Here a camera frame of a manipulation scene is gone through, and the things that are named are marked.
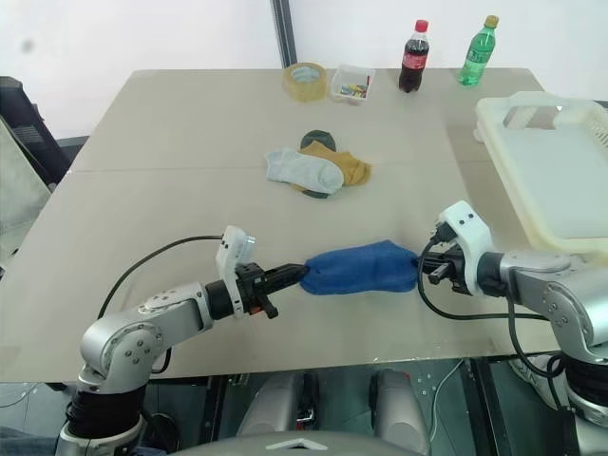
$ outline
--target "white wall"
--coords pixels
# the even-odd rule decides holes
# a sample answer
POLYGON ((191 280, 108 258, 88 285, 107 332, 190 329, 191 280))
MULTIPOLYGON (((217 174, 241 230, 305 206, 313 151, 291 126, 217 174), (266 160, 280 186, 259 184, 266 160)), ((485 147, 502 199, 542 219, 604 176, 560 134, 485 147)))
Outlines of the white wall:
POLYGON ((135 69, 281 66, 269 0, 0 0, 0 43, 55 138, 90 134, 135 69))
POLYGON ((460 67, 488 14, 500 16, 491 67, 527 67, 545 90, 608 100, 606 0, 292 0, 299 61, 399 67, 416 19, 429 67, 460 67))
MULTIPOLYGON (((298 60, 399 67, 417 18, 430 67, 459 67, 497 14, 493 67, 608 100, 608 0, 292 0, 298 60)), ((0 0, 0 74, 24 83, 56 138, 89 134, 141 68, 280 67, 270 0, 0 0)))

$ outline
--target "tabletop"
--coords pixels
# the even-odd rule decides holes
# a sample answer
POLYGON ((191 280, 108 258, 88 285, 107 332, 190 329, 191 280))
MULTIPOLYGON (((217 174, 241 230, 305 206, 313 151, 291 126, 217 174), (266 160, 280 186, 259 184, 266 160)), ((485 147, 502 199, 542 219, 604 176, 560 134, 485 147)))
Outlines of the tabletop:
MULTIPOLYGON (((117 277, 177 238, 256 236, 263 268, 389 238, 419 252, 439 212, 469 200, 499 246, 525 244, 521 225, 472 129, 479 98, 538 89, 527 70, 490 70, 479 87, 427 70, 405 95, 378 70, 363 106, 292 101, 277 70, 136 72, 108 109, 0 281, 0 381, 68 381, 79 342, 117 277), (311 129, 372 164, 371 180, 326 200, 265 179, 264 153, 297 147, 311 129)), ((109 312, 158 290, 217 279, 218 245, 169 251, 128 280, 109 312)), ((428 287, 455 313, 498 312, 501 300, 428 287)), ((165 377, 283 371, 512 352, 504 321, 454 322, 415 292, 270 296, 279 317, 228 318, 179 344, 165 377)), ((522 345, 557 347, 548 325, 522 321, 522 345)))

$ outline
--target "packing tape roll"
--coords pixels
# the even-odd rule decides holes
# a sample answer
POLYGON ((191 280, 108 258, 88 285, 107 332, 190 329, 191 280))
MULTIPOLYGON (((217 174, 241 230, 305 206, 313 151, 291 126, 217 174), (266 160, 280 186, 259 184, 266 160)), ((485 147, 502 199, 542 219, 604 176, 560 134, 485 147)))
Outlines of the packing tape roll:
POLYGON ((321 100, 327 92, 327 71, 317 64, 293 64, 283 70, 283 86, 299 102, 321 100))

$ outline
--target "sock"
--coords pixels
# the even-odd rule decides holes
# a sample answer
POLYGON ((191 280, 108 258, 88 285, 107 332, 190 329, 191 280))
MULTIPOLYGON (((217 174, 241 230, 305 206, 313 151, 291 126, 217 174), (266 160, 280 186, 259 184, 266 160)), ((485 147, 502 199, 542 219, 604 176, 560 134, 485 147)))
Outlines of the sock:
POLYGON ((333 152, 320 142, 313 141, 300 153, 336 164, 344 174, 344 185, 362 185, 370 179, 371 165, 356 159, 351 152, 333 152))
POLYGON ((313 295, 367 291, 402 293, 416 286, 417 255, 389 240, 334 250, 308 261, 300 286, 313 295))
POLYGON ((300 142, 300 149, 308 147, 313 143, 313 141, 318 141, 319 143, 322 143, 324 146, 326 146, 333 152, 336 151, 335 141, 333 140, 332 134, 323 130, 313 130, 305 134, 304 138, 302 138, 302 141, 300 142))
MULTIPOLYGON (((323 130, 312 130, 309 131, 306 135, 304 135, 304 138, 302 138, 302 141, 300 142, 300 149, 307 147, 313 141, 319 141, 328 149, 331 149, 333 152, 335 152, 335 141, 333 140, 332 134, 323 130)), ((314 192, 313 190, 309 190, 295 183, 292 184, 292 188, 298 192, 302 192, 307 197, 316 198, 318 200, 324 200, 326 197, 329 196, 329 194, 327 193, 314 192)))
POLYGON ((266 154, 269 181, 297 183, 315 192, 332 194, 344 183, 340 168, 331 161, 299 154, 283 147, 266 154))

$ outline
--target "yellow sock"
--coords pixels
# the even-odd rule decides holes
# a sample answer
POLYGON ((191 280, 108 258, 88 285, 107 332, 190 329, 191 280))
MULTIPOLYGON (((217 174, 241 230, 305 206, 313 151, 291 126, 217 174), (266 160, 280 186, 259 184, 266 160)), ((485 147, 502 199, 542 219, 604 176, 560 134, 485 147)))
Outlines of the yellow sock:
POLYGON ((361 185, 370 179, 371 165, 356 159, 351 152, 333 152, 322 143, 313 141, 301 149, 300 153, 336 164, 344 174, 344 185, 361 185))

